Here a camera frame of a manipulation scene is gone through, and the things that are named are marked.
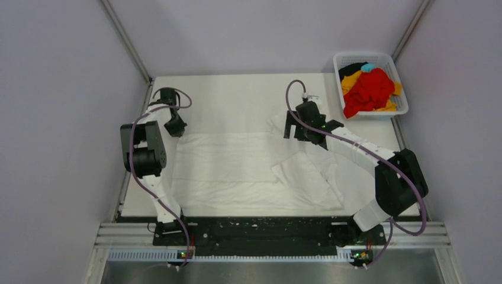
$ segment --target laundry basket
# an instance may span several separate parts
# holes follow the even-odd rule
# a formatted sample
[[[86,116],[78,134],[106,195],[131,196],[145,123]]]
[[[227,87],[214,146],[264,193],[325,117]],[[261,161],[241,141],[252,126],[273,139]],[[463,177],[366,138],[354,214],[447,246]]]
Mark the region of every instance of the laundry basket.
[[[399,82],[399,75],[395,69],[394,61],[392,58],[384,53],[374,53],[374,52],[343,52],[337,53],[333,56],[334,72],[336,73],[336,83],[338,85],[338,95],[340,96],[340,104],[342,106],[342,111],[345,108],[345,100],[343,99],[342,93],[342,83],[340,81],[340,75],[338,70],[349,64],[357,62],[368,62],[374,64],[377,68],[382,69],[386,72],[387,76],[392,81]],[[397,104],[397,111],[359,111],[352,118],[372,118],[388,120],[395,115],[405,114],[408,111],[408,102],[406,101],[406,95],[404,94],[404,87],[401,91],[400,96],[391,96],[391,101]]]

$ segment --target gray wall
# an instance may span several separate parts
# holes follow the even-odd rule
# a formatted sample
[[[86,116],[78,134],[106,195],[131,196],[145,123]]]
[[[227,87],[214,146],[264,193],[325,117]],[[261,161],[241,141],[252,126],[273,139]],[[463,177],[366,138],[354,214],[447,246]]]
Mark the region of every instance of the gray wall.
[[[436,1],[398,60],[408,141],[470,283],[500,283],[502,2]]]
[[[145,84],[97,0],[2,1],[0,283],[80,283]]]
[[[111,0],[150,75],[333,71],[392,53],[420,0]]]

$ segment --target blue cloth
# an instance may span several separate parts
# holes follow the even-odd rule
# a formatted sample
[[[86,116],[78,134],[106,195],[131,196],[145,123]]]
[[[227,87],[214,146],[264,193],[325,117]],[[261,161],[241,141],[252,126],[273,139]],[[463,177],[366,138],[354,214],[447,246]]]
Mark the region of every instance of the blue cloth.
[[[371,72],[371,70],[373,70],[374,68],[375,68],[374,64],[368,63],[368,64],[364,64],[363,66],[361,66],[361,71]]]

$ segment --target gray floor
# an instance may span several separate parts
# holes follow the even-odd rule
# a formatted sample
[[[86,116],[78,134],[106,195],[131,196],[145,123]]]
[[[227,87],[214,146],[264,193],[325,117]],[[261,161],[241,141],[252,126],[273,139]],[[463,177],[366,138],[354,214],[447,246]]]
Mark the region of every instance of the gray floor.
[[[109,262],[102,284],[443,283],[433,250],[390,250],[367,271],[347,269],[346,263],[191,263],[179,273],[157,266],[131,280],[150,265]]]

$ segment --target red cloth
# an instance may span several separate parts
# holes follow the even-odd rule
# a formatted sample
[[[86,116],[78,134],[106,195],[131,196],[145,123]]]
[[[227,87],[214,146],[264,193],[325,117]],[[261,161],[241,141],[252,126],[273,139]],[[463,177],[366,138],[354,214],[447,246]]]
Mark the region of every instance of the red cloth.
[[[382,69],[374,68],[371,72],[363,72],[354,87],[343,96],[343,114],[350,118],[359,111],[383,108],[393,92],[394,82]]]

